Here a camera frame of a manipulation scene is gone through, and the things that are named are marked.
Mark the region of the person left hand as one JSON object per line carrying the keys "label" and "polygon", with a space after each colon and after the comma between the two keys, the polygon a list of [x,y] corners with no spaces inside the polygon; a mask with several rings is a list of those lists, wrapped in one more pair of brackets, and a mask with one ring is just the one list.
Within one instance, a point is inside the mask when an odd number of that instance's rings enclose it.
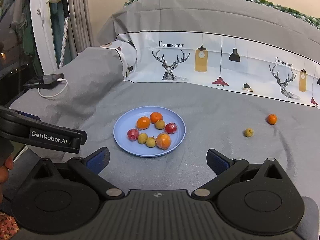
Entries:
{"label": "person left hand", "polygon": [[14,168],[14,159],[12,155],[10,155],[4,165],[0,167],[0,203],[3,202],[3,184],[8,181],[9,178],[9,170]]}

